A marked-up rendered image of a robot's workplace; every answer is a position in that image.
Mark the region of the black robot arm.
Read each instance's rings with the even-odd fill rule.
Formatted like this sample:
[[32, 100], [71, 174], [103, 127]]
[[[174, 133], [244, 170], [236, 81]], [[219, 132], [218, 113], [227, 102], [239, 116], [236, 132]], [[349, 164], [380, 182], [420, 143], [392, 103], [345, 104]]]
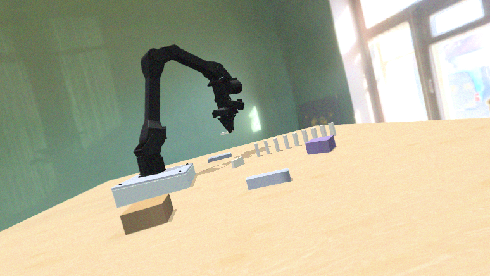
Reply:
[[[144, 124], [139, 144], [134, 149], [141, 177], [164, 172], [161, 146], [166, 137], [166, 126], [160, 123], [160, 77], [167, 61], [174, 60], [203, 74], [210, 82], [215, 97], [222, 94], [238, 94], [242, 84], [232, 78], [222, 64], [203, 60], [172, 44], [159, 49], [151, 48], [141, 58], [141, 69], [145, 78]], [[223, 78], [222, 78], [223, 77]], [[221, 79], [220, 79], [221, 78]]]

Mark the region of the brown rectangular block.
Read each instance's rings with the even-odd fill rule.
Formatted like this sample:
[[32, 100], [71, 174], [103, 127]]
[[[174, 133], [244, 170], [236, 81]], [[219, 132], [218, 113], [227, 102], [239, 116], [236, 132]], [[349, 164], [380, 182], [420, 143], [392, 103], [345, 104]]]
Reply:
[[133, 203], [120, 218], [125, 235], [130, 235], [167, 223], [172, 212], [172, 201], [168, 193]]

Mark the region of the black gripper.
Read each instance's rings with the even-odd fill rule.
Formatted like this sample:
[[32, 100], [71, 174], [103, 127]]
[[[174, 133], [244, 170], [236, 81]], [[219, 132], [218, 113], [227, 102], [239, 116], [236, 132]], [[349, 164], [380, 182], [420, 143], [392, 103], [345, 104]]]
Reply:
[[217, 118], [222, 125], [227, 129], [229, 133], [232, 133], [232, 130], [234, 130], [234, 117], [236, 116], [235, 114], [238, 113], [237, 109], [227, 108], [227, 99], [230, 99], [229, 94], [222, 94], [217, 97], [215, 97], [215, 102], [217, 103], [218, 109], [213, 110], [213, 118], [216, 118], [220, 116], [221, 118]]

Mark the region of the purple rectangular block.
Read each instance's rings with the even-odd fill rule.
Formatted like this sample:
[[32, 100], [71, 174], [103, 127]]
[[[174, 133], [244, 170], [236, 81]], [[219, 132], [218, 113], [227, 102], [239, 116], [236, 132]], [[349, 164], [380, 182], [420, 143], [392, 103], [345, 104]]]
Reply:
[[333, 135], [311, 139], [305, 143], [309, 154], [329, 153], [336, 147]]

